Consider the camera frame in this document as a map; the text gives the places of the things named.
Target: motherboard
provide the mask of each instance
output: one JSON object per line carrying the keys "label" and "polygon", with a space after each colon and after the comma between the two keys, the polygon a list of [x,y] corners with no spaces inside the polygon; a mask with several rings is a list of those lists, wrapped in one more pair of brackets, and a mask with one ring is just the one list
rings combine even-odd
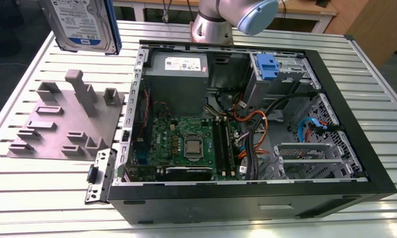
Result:
{"label": "motherboard", "polygon": [[150,149],[135,151],[133,180],[237,180],[233,133],[226,118],[154,118]]}

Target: wd hard drive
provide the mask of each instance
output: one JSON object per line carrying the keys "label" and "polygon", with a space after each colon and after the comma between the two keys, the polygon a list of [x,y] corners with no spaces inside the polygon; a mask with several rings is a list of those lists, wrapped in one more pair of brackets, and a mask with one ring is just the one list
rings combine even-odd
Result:
{"label": "wd hard drive", "polygon": [[39,0],[39,5],[62,51],[118,54],[111,0]]}

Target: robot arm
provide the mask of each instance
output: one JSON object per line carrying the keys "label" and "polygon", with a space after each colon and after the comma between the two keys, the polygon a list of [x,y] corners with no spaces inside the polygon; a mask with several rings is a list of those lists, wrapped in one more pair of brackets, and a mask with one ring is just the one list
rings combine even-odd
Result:
{"label": "robot arm", "polygon": [[259,33],[278,11],[277,0],[202,0],[193,23],[193,41],[231,43],[231,26],[246,35]]}

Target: power supply label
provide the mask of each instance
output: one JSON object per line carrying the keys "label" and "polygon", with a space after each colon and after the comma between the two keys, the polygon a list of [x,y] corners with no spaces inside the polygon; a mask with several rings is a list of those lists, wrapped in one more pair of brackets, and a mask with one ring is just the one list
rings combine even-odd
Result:
{"label": "power supply label", "polygon": [[51,0],[66,37],[82,45],[99,44],[99,34],[94,16],[89,11],[90,0]]}
{"label": "power supply label", "polygon": [[165,70],[201,71],[199,58],[167,57],[165,59]]}

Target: metal table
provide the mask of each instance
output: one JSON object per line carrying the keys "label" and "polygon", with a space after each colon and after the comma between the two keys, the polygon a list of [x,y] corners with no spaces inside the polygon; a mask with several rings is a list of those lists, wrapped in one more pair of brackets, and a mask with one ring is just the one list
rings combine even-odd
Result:
{"label": "metal table", "polygon": [[[23,125],[41,81],[59,89],[69,68],[81,69],[95,91],[127,93],[139,39],[187,41],[189,26],[118,22],[118,56],[62,52],[50,34],[0,113],[0,234],[78,237],[397,237],[397,194],[321,218],[130,226],[110,205],[83,205],[90,162],[10,159],[9,142]],[[397,95],[353,41],[338,35],[265,31],[233,32],[238,45],[318,50],[371,146],[397,185]]]}

